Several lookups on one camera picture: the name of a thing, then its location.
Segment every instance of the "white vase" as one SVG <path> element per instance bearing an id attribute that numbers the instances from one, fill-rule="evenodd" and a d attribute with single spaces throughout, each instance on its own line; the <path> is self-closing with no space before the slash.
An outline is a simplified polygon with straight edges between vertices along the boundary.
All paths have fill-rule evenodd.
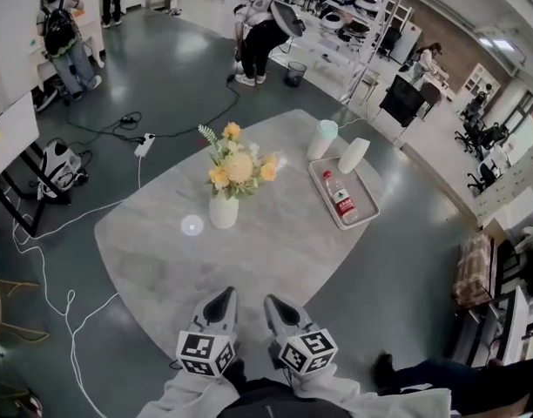
<path id="1" fill-rule="evenodd" d="M 216 197 L 211 197 L 208 203 L 208 214 L 213 225 L 219 229 L 228 229 L 235 225 L 239 208 L 238 199 L 235 197 L 227 199 L 224 191 L 220 191 Z"/>

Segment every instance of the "white tray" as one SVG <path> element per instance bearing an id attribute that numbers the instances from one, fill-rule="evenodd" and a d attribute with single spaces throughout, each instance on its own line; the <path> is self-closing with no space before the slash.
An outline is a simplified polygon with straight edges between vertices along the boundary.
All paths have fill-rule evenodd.
<path id="1" fill-rule="evenodd" d="M 376 201 L 371 195 L 368 187 L 365 185 L 357 170 L 353 170 L 349 174 L 344 174 L 338 170 L 338 161 L 340 157 L 324 158 L 312 161 L 309 164 L 309 173 L 317 189 L 319 189 L 322 199 L 325 201 L 330 214 L 333 216 L 336 225 L 342 230 L 346 231 L 353 227 L 363 225 L 374 219 L 381 210 Z M 326 171 L 330 171 L 333 174 L 333 178 L 337 178 L 346 187 L 347 193 L 354 202 L 355 208 L 359 213 L 359 219 L 351 225 L 345 225 L 340 215 L 336 212 L 333 201 L 328 197 L 327 188 L 325 186 L 325 179 L 322 174 Z"/>

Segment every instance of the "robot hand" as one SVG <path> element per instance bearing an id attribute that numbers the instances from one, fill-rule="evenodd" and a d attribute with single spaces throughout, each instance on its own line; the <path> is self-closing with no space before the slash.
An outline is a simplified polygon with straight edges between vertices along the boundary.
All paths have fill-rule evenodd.
<path id="1" fill-rule="evenodd" d="M 275 368 L 288 366 L 298 376 L 326 367 L 338 352 L 330 333 L 311 321 L 307 311 L 269 294 L 264 302 L 266 322 L 274 334 L 268 348 Z"/>
<path id="2" fill-rule="evenodd" d="M 190 374 L 219 378 L 235 357 L 238 294 L 233 287 L 204 298 L 179 333 L 176 356 Z"/>

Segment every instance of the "white cup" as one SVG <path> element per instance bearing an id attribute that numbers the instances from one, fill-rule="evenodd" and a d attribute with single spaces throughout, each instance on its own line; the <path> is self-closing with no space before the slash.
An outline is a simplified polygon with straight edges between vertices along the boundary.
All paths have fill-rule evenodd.
<path id="1" fill-rule="evenodd" d="M 363 155 L 365 155 L 369 144 L 369 141 L 366 139 L 354 139 L 354 142 L 342 153 L 340 161 L 338 161 L 338 170 L 342 173 L 350 173 L 359 164 Z"/>
<path id="2" fill-rule="evenodd" d="M 309 161 L 321 159 L 337 136 L 338 124 L 327 119 L 319 121 L 315 128 L 315 134 L 311 140 L 311 144 L 309 144 L 309 148 L 307 149 L 307 159 Z"/>

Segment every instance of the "power strip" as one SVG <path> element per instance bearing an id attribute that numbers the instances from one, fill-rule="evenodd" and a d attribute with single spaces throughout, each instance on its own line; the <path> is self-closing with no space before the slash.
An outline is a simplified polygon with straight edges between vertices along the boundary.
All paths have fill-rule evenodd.
<path id="1" fill-rule="evenodd" d="M 135 149 L 135 156 L 144 158 L 150 150 L 154 139 L 156 139 L 155 135 L 153 135 L 152 133 L 145 133 L 145 142 L 137 146 L 137 148 Z"/>

